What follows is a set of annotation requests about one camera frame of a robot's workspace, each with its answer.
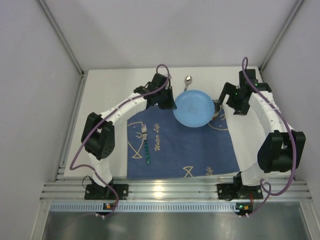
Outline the spoon with green handle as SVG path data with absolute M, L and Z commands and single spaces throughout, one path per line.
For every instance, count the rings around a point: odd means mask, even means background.
M 183 90 L 184 92 L 188 90 L 188 87 L 192 83 L 192 80 L 193 80 L 193 78 L 191 75 L 186 76 L 186 78 L 184 79 L 184 84 L 185 84 L 184 90 Z

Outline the fork with green handle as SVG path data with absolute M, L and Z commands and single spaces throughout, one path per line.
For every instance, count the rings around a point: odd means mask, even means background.
M 146 163 L 149 165 L 151 161 L 150 161 L 149 146 L 148 146 L 148 142 L 147 142 L 147 136 L 148 136 L 147 126 L 145 124 L 142 124 L 142 126 L 141 126 L 141 134 L 142 134 L 142 138 L 143 138 Z

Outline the aluminium mounting rail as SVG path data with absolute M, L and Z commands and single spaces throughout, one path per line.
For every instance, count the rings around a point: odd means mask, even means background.
M 47 182 L 40 194 L 41 201 L 82 201 L 85 196 L 84 185 L 88 179 L 68 177 L 55 182 Z M 127 201 L 177 202 L 214 201 L 218 202 L 218 184 L 232 183 L 233 177 L 204 176 L 176 179 L 127 180 L 115 179 L 116 184 L 127 184 Z

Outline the blue plastic plate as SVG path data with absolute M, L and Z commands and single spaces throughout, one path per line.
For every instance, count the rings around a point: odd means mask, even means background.
M 173 115 L 182 125 L 199 128 L 209 123 L 215 113 L 215 105 L 209 95 L 200 90 L 187 90 L 175 99 Z

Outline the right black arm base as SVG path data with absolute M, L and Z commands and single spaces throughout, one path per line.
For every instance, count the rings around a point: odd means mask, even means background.
M 236 186 L 234 183 L 217 184 L 217 194 L 219 200 L 254 200 L 263 199 L 263 193 L 260 186 Z

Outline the blue fish placemat cloth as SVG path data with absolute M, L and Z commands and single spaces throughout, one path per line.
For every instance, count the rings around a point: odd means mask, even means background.
M 147 128 L 146 162 L 142 124 Z M 239 172 L 224 110 L 217 119 L 191 128 L 171 110 L 152 106 L 127 121 L 127 178 L 173 179 Z

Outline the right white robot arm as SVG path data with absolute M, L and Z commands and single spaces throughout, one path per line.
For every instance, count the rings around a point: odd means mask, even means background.
M 234 115 L 253 117 L 265 135 L 253 150 L 252 162 L 240 170 L 242 185 L 257 186 L 261 179 L 279 173 L 290 173 L 292 179 L 300 165 L 305 134 L 295 131 L 284 119 L 270 86 L 258 81 L 255 69 L 241 70 L 238 76 L 238 85 L 224 84 L 215 106 L 220 110 L 226 104 Z

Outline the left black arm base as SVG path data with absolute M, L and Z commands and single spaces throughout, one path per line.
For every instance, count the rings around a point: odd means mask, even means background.
M 119 200 L 125 200 L 128 197 L 128 184 L 113 184 L 112 188 L 117 193 Z M 116 200 L 115 193 L 107 186 L 102 187 L 98 184 L 88 184 L 86 186 L 85 200 Z

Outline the metal cup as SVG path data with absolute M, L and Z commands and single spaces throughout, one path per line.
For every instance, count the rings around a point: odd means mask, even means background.
M 213 100 L 213 104 L 214 104 L 214 114 L 213 114 L 213 117 L 212 117 L 212 121 L 214 121 L 215 119 L 217 119 L 219 117 L 219 114 L 221 112 L 221 109 L 222 109 L 222 104 L 219 103 L 218 100 Z

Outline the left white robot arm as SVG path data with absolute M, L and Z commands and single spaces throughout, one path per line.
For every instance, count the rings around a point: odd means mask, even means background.
M 93 182 L 105 188 L 111 185 L 113 176 L 110 170 L 109 155 L 113 152 L 115 129 L 126 123 L 131 117 L 149 107 L 157 106 L 161 110 L 176 109 L 171 87 L 171 77 L 155 73 L 146 86 L 137 87 L 125 100 L 97 114 L 88 115 L 81 137 L 84 150 L 88 153 L 93 167 Z

